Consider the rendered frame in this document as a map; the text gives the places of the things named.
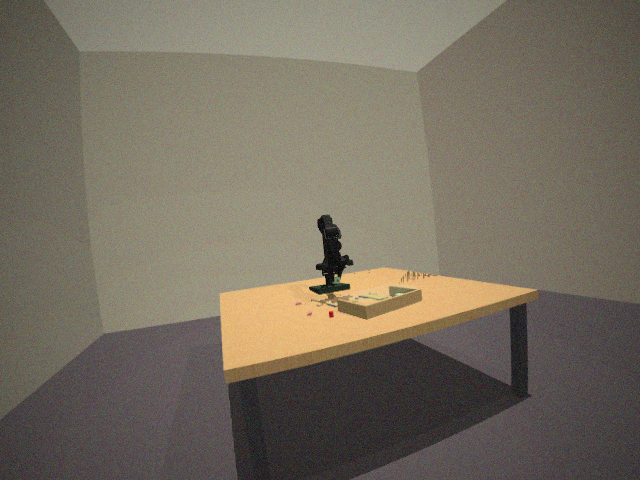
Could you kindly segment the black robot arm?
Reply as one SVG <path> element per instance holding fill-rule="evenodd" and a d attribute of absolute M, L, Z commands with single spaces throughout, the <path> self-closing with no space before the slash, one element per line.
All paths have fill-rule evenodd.
<path fill-rule="evenodd" d="M 328 251 L 338 252 L 341 250 L 342 244 L 338 241 L 338 239 L 341 239 L 341 232 L 337 225 L 333 224 L 330 215 L 322 215 L 321 218 L 318 219 L 317 225 L 323 237 L 324 260 L 322 263 L 329 264 Z M 336 264 L 338 267 L 341 267 L 346 266 L 346 262 L 349 262 L 348 255 L 341 256 L 341 253 L 338 253 L 337 256 L 335 256 L 335 254 L 332 255 L 331 264 Z M 337 266 L 332 267 L 332 269 L 334 269 L 333 272 L 335 272 L 333 274 L 337 274 Z M 337 285 L 332 283 L 328 274 L 324 273 L 327 273 L 326 270 L 322 270 L 322 276 L 325 276 L 326 281 L 325 286 Z"/>

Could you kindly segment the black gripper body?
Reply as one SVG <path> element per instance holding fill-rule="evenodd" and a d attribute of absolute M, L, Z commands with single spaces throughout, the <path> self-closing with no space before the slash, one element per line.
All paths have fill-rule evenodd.
<path fill-rule="evenodd" d="M 328 251 L 327 255 L 328 255 L 328 260 L 329 260 L 328 263 L 329 264 L 326 264 L 326 263 L 317 264 L 316 265 L 316 270 L 330 270 L 330 269 L 332 269 L 332 267 L 337 266 L 336 264 L 331 264 L 331 258 L 332 258 L 333 254 L 335 254 L 335 256 L 337 256 L 338 253 L 340 253 L 340 252 L 339 251 L 338 252 Z M 348 265 L 348 266 L 353 265 L 353 261 L 349 260 L 349 262 L 346 262 L 346 265 Z"/>

